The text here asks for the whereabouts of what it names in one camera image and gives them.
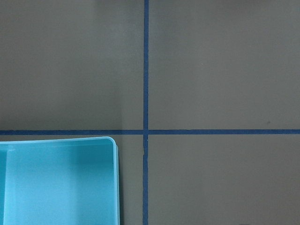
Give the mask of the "turquoise plastic bin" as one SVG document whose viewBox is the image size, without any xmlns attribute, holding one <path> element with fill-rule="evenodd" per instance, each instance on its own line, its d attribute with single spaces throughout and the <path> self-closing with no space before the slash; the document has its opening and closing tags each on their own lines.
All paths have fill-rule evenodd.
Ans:
<svg viewBox="0 0 300 225">
<path fill-rule="evenodd" d="M 3 225 L 118 225 L 119 156 L 110 137 L 0 144 Z"/>
</svg>

